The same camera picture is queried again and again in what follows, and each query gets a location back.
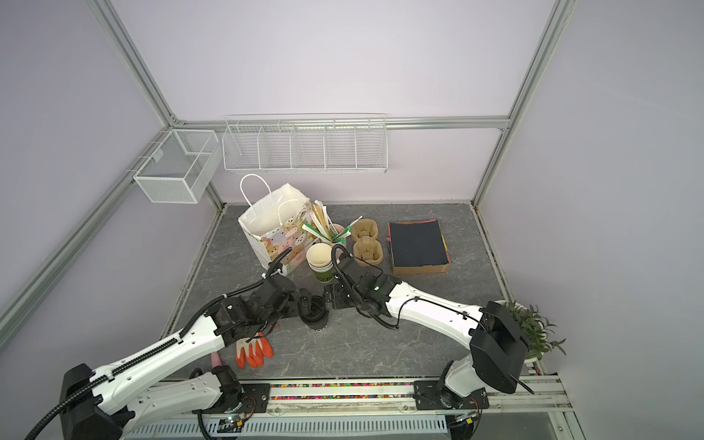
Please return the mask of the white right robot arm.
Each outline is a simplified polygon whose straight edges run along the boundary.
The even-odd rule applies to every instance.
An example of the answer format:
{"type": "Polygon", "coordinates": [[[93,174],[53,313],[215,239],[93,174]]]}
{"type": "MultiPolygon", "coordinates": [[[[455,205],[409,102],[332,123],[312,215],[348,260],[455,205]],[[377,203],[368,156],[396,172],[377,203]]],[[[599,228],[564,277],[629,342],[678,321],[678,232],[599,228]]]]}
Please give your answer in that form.
{"type": "Polygon", "coordinates": [[[473,404],[488,407],[480,396],[487,388],[514,394],[528,351],[528,337],[508,308],[498,302],[484,306],[461,304],[419,290],[382,269],[359,266],[350,256],[332,260],[342,292],[357,312],[378,324],[397,330],[406,320],[448,337],[467,350],[451,360],[438,381],[416,392],[420,403],[442,409],[464,409],[473,404]]]}

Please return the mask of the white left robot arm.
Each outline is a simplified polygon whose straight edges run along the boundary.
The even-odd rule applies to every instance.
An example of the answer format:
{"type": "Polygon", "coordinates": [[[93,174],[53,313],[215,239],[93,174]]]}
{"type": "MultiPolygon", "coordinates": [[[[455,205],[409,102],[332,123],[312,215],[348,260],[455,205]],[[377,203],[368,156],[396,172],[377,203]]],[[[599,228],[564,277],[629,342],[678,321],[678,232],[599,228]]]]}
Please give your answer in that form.
{"type": "Polygon", "coordinates": [[[37,438],[55,418],[66,439],[120,439],[177,414],[240,411],[252,398],[227,365],[187,381],[162,380],[223,348],[262,341],[287,315],[295,291],[282,273],[266,273],[207,302],[182,329],[134,355],[98,368],[72,368],[64,375],[59,403],[27,438],[37,438]]]}

